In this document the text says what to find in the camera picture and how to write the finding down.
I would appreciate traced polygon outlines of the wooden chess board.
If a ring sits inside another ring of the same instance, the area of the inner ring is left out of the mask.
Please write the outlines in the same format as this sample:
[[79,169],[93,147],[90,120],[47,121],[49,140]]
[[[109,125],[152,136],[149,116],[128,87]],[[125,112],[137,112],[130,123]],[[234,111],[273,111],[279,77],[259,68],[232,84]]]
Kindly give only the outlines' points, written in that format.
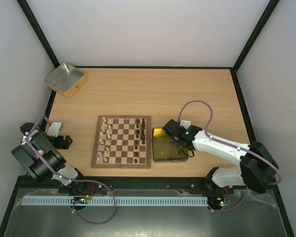
[[151,117],[100,115],[92,168],[151,168]]

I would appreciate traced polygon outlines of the gold tin lid tray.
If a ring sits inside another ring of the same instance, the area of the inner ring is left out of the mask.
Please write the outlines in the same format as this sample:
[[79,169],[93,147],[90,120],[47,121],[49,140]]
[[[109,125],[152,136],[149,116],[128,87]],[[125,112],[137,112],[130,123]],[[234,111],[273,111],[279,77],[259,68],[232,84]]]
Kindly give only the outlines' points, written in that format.
[[187,149],[182,152],[176,143],[160,127],[152,130],[152,158],[158,162],[186,162]]

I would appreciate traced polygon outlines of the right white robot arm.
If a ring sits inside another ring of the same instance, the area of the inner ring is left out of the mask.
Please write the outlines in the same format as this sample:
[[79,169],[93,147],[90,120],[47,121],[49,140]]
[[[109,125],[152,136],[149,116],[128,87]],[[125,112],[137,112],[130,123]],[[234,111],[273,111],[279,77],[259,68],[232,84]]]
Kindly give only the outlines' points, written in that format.
[[232,168],[213,168],[205,181],[206,190],[217,193],[227,186],[245,185],[263,194],[273,184],[279,166],[267,148],[260,142],[252,144],[232,142],[208,133],[201,127],[183,125],[173,119],[162,130],[179,148],[191,152],[207,152],[234,164]]

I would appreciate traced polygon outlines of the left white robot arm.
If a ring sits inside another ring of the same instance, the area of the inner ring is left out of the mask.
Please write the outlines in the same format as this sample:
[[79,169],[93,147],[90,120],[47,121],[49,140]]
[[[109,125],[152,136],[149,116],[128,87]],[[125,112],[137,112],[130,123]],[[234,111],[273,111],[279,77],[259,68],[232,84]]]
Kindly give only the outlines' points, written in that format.
[[60,186],[71,193],[82,193],[87,184],[81,172],[66,165],[65,158],[58,151],[69,149],[73,140],[69,135],[50,136],[42,132],[39,126],[27,122],[20,126],[23,134],[20,145],[11,153],[34,180],[56,180]]

